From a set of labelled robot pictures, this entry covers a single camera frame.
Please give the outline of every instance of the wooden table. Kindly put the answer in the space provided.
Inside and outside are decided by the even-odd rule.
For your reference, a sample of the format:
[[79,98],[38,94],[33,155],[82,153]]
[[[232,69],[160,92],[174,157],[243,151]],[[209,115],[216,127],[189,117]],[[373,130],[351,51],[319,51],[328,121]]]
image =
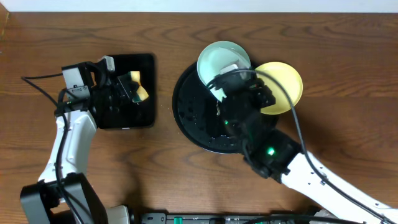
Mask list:
[[[106,207],[305,210],[309,198],[260,178],[241,155],[196,147],[178,129],[174,85],[217,40],[238,43],[257,62],[293,65],[303,78],[297,110],[310,150],[342,178],[398,207],[397,15],[12,13],[0,46],[1,222],[26,222],[19,193],[43,171],[56,131],[53,105],[19,77],[132,52],[157,57],[157,117],[149,129],[97,131],[87,177]],[[62,78],[36,84],[52,96],[65,86]],[[291,114],[279,127],[296,138]]]

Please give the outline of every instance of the black round tray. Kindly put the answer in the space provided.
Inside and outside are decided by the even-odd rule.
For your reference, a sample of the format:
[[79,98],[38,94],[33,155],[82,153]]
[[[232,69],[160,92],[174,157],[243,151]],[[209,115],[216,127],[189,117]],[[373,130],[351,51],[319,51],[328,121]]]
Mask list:
[[[189,66],[178,79],[173,92],[173,114],[181,132],[194,144],[211,152],[238,153],[240,144],[229,136],[217,116],[218,100],[200,81],[197,63]],[[265,115],[267,125],[275,126],[277,116]]]

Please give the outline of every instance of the green light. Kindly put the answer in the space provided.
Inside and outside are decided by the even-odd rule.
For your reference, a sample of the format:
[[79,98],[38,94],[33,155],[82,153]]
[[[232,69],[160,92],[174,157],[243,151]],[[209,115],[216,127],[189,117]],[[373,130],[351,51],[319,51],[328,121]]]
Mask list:
[[275,154],[275,149],[273,147],[269,147],[267,150],[267,154],[273,156]]

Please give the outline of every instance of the yellow bowl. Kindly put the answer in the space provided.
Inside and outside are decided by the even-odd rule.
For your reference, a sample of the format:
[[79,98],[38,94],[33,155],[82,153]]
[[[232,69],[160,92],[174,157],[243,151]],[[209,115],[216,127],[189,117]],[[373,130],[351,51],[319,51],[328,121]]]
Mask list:
[[[256,70],[275,78],[286,89],[294,105],[299,102],[303,93],[303,81],[296,69],[286,63],[269,62],[258,66]],[[262,108],[261,113],[275,115],[291,109],[283,91],[272,80],[260,74],[257,74],[257,77],[261,78],[264,84],[271,89],[276,99],[276,104]]]

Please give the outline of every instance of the white backdrop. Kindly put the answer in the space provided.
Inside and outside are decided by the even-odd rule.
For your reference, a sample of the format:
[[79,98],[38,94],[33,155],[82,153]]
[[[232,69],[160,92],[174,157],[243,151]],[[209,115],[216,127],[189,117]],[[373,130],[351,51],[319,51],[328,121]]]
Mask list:
[[10,12],[398,12],[398,0],[0,0]]

